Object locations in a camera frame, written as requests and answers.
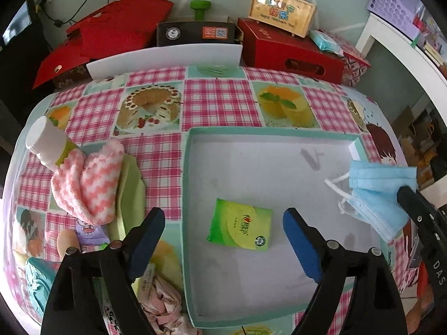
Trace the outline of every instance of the round logo sticker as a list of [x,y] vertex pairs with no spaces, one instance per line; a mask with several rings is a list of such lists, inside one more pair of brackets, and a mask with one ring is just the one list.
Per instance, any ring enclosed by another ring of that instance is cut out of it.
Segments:
[[258,247],[262,247],[265,244],[265,237],[263,237],[262,235],[256,237],[254,244],[256,244]]
[[177,28],[169,28],[166,30],[166,37],[169,40],[176,40],[180,36],[180,30]]

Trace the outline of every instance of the purple plastic basket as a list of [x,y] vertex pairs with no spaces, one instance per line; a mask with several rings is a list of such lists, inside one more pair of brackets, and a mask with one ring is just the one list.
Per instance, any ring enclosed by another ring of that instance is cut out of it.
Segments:
[[368,10],[414,40],[419,29],[413,25],[413,20],[421,6],[420,0],[369,0]]

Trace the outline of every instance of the black box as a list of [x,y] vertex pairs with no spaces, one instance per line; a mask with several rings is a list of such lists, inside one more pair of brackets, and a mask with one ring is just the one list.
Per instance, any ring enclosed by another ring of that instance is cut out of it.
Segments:
[[234,44],[236,25],[213,21],[177,21],[157,24],[157,46],[180,44]]

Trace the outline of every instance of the pink striped towel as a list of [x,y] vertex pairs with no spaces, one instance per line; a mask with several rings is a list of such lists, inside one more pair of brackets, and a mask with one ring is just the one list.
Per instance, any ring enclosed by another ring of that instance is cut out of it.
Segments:
[[57,205],[89,224],[113,221],[123,156],[124,148],[116,139],[87,158],[81,150],[72,150],[51,178]]

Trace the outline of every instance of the white tray with green rim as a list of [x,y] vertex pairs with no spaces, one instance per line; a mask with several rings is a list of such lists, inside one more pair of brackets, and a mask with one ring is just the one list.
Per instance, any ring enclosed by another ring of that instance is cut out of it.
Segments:
[[[370,227],[340,214],[325,183],[367,160],[359,135],[256,127],[199,127],[186,134],[182,178],[185,295],[196,327],[276,319],[304,310],[317,285],[305,276],[282,229],[295,207],[324,238],[366,252],[381,245]],[[341,183],[349,191],[349,183]],[[273,209],[266,252],[206,240],[216,199]],[[353,286],[345,283],[344,291]]]

